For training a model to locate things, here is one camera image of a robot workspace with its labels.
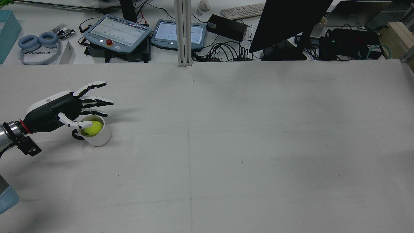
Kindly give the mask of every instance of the robotic finger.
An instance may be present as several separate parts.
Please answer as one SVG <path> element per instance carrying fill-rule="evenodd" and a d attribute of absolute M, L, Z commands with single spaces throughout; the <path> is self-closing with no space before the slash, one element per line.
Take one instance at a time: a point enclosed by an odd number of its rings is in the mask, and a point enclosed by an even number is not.
<path fill-rule="evenodd" d="M 60 122 L 62 122 L 63 124 L 71 128 L 84 129 L 87 127 L 91 127 L 93 125 L 91 121 L 82 121 L 82 122 L 72 121 L 62 112 L 58 114 L 58 117 L 59 117 Z"/>
<path fill-rule="evenodd" d="M 80 97 L 84 96 L 89 90 L 106 86 L 106 81 L 95 81 L 92 83 L 88 83 L 85 86 L 81 87 L 77 91 L 73 92 L 73 97 L 79 99 Z"/>
<path fill-rule="evenodd" d="M 84 109 L 82 112 L 79 113 L 79 115 L 89 115 L 92 114 L 94 116 L 101 116 L 101 117 L 107 117 L 108 114 L 103 111 L 99 111 L 96 109 Z"/>
<path fill-rule="evenodd" d="M 80 99 L 80 101 L 82 103 L 93 103 L 93 102 L 97 102 L 97 103 L 104 103 L 106 105 L 113 105 L 114 104 L 113 100 L 106 99 L 106 98 L 99 97 L 99 96 L 86 96 L 85 95 L 83 97 L 80 97 L 79 99 Z"/>

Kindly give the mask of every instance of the white mug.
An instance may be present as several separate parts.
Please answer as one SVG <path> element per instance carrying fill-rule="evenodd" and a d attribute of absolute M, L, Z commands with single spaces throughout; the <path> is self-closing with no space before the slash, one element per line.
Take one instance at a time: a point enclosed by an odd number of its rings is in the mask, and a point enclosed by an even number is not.
<path fill-rule="evenodd" d="M 312 30 L 310 36 L 319 37 L 320 33 L 322 32 L 322 30 L 325 27 L 326 23 L 328 23 L 328 20 L 326 19 L 326 17 L 322 17 L 322 19 L 320 19 L 319 23 L 315 24 L 315 26 L 313 27 L 313 30 Z"/>
<path fill-rule="evenodd" d="M 72 131 L 73 138 L 77 140 L 86 140 L 92 146 L 102 146 L 109 141 L 111 138 L 111 131 L 109 127 L 105 124 L 105 120 L 100 116 L 87 116 L 81 121 L 99 121 L 102 123 L 101 131 L 92 137 L 85 135 L 84 129 L 75 129 Z"/>

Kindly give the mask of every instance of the headphones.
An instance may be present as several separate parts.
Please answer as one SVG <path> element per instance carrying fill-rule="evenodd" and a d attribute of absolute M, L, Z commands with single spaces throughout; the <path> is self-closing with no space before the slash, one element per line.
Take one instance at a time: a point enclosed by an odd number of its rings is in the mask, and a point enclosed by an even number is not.
<path fill-rule="evenodd" d="M 21 48 L 19 52 L 19 60 L 25 65 L 48 65 L 56 61 L 60 53 L 62 52 L 59 37 L 54 32 L 44 32 L 40 34 L 39 37 L 35 35 L 24 36 L 23 38 L 19 40 L 18 45 Z M 45 59 L 42 61 L 27 62 L 23 59 L 26 53 L 33 52 L 39 49 L 42 45 L 45 46 L 46 48 L 51 48 L 51 49 L 56 48 L 56 53 L 53 54 L 48 59 Z"/>

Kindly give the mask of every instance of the tennis ball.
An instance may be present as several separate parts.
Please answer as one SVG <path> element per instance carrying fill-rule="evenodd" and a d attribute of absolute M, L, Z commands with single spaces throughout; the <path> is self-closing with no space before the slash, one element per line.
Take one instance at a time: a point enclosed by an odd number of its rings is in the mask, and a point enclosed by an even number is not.
<path fill-rule="evenodd" d="M 85 128 L 84 133 L 86 137 L 93 137 L 97 135 L 99 132 L 101 132 L 102 127 L 104 126 L 99 121 L 92 121 L 93 126 Z"/>

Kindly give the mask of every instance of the headphone ear cushion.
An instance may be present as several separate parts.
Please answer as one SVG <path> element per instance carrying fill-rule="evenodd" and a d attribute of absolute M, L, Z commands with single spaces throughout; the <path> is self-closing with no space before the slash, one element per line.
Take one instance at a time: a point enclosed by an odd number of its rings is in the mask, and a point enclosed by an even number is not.
<path fill-rule="evenodd" d="M 45 47 L 53 47 L 59 40 L 59 37 L 54 32 L 44 32 L 39 36 L 39 42 Z"/>
<path fill-rule="evenodd" d="M 27 35 L 19 40 L 19 47 L 26 51 L 33 51 L 41 46 L 39 38 L 35 35 Z"/>

